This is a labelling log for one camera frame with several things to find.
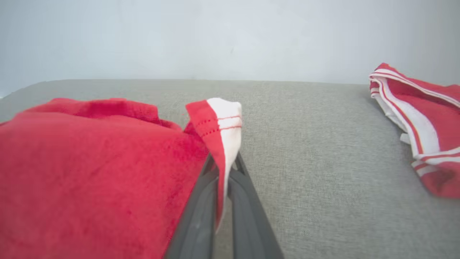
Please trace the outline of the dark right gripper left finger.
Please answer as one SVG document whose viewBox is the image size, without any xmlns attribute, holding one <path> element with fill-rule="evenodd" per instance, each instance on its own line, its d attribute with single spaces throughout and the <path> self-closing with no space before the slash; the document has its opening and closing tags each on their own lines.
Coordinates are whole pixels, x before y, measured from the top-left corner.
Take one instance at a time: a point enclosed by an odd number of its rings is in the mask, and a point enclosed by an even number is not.
<svg viewBox="0 0 460 259">
<path fill-rule="evenodd" d="M 219 170 L 211 155 L 190 194 L 165 259 L 212 259 Z"/>
</svg>

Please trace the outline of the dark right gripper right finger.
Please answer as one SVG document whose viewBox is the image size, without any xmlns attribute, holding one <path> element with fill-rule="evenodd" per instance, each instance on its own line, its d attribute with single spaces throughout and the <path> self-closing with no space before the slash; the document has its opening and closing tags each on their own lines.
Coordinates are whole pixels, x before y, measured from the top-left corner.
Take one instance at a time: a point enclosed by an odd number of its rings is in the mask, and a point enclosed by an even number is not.
<svg viewBox="0 0 460 259">
<path fill-rule="evenodd" d="M 229 174 L 228 195 L 232 202 L 233 257 L 283 259 L 282 249 L 240 153 Z"/>
</svg>

